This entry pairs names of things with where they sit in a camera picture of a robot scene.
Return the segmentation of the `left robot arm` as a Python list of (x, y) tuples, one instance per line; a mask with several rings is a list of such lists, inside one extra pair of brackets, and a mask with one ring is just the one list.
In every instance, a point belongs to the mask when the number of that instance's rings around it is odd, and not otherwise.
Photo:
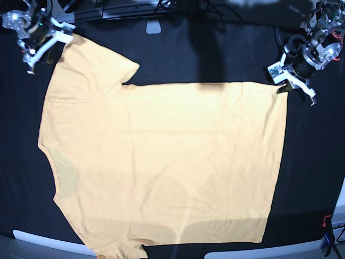
[(344, 1), (318, 1), (306, 22), (305, 35), (292, 35), (283, 44), (279, 29), (275, 37), (282, 47), (278, 62), (267, 68), (278, 94), (302, 90), (316, 104), (316, 92), (310, 78), (336, 60), (344, 46)]

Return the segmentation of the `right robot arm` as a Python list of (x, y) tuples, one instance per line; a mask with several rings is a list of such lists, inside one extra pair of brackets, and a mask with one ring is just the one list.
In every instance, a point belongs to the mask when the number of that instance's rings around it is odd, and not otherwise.
[(69, 44), (75, 25), (53, 18), (54, 1), (1, 1), (1, 25), (17, 34), (28, 74), (56, 43)]

